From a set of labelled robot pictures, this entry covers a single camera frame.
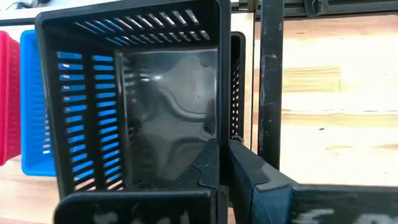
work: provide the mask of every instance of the slotted basket wall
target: slotted basket wall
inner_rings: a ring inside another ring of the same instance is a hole
[[[165,51],[189,54],[196,62],[203,58],[196,64],[202,75],[214,65],[210,137],[228,144],[229,118],[221,114],[229,111],[230,64],[224,63],[230,60],[229,10],[224,1],[121,1],[38,15],[36,31],[61,197],[76,190],[137,188],[134,160],[139,158],[134,156],[140,154],[133,146],[138,141],[128,135],[135,108],[128,103],[125,107],[124,93],[126,71],[142,76],[148,69],[145,61],[131,60],[138,54],[153,64],[153,54]],[[207,62],[211,54],[215,60]],[[175,63],[183,67],[178,60]],[[155,66],[152,72],[156,69],[164,68]],[[138,122],[139,133],[146,134],[148,125]]]
[[[231,137],[243,138],[244,46],[240,32],[231,33]],[[26,175],[55,177],[50,145],[49,121],[45,109],[39,50],[34,30],[21,35],[21,152],[22,171]]]

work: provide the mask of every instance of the wooden table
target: wooden table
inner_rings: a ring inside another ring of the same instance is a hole
[[[243,30],[247,40],[253,33],[250,19],[244,14],[233,19],[233,30]],[[254,127],[258,28],[254,63],[246,62],[248,74],[254,64]],[[251,58],[252,43],[247,43],[246,58]],[[396,16],[285,22],[283,172],[306,183],[398,184],[397,43]],[[249,78],[245,136],[250,133],[251,85]],[[255,149],[257,133],[253,136]],[[0,201],[0,223],[50,223],[58,202],[55,178],[28,177],[20,158],[14,158],[0,167]]]

